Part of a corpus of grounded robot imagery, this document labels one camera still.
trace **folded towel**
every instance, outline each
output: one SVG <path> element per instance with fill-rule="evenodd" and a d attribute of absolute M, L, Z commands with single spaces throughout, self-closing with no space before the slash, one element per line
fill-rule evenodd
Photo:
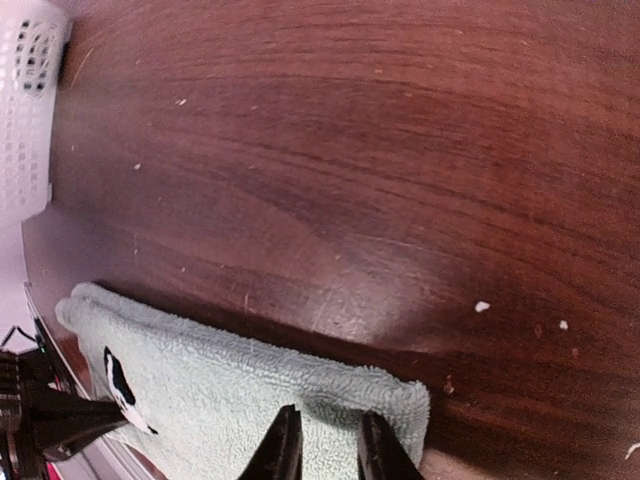
<path fill-rule="evenodd" d="M 138 428 L 110 435 L 171 480 L 237 478 L 288 404 L 302 414 L 305 480 L 357 479 L 357 426 L 367 410 L 382 414 L 420 461 L 429 395 L 419 382 L 243 338 L 93 284 L 78 285 L 56 313 L 78 335 L 94 397 L 135 403 Z M 114 391 L 114 371 L 127 393 Z"/>

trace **white plastic basket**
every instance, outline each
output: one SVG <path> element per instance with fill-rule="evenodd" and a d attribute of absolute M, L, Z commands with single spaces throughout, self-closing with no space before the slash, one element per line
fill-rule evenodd
<path fill-rule="evenodd" d="M 0 229 L 45 209 L 60 61 L 71 34 L 62 10 L 0 0 Z"/>

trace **wooden table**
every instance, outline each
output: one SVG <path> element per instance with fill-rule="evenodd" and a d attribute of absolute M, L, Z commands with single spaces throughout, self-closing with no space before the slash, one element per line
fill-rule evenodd
<path fill-rule="evenodd" d="M 637 3 L 64 1 L 24 234 L 85 381 L 96 281 L 425 382 L 429 479 L 640 478 Z"/>

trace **cable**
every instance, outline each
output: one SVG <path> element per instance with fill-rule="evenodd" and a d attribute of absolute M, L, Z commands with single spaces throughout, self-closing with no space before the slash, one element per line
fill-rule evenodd
<path fill-rule="evenodd" d="M 19 327 L 18 325 L 14 325 L 13 327 L 11 327 L 9 332 L 5 335 L 4 339 L 2 340 L 2 343 L 0 343 L 0 350 L 4 350 L 4 347 L 7 345 L 7 343 L 9 343 L 9 340 L 11 340 L 11 337 L 13 337 L 13 334 L 16 333 L 16 331 L 20 335 L 22 335 L 24 338 L 31 340 L 33 343 L 38 343 L 38 341 L 34 337 L 32 337 L 27 332 L 22 330 L 21 327 Z"/>

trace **black and white logo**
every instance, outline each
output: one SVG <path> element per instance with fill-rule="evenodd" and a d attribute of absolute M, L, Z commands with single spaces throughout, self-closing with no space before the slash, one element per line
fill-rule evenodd
<path fill-rule="evenodd" d="M 109 347 L 104 347 L 104 368 L 107 372 L 107 381 L 109 382 L 111 395 L 113 395 L 114 400 L 120 407 L 125 418 L 129 420 L 129 423 L 143 432 L 156 435 L 158 432 L 147 425 L 147 422 L 143 420 L 140 412 L 136 410 L 136 397 L 133 395 L 124 377 L 122 364 L 113 356 Z"/>

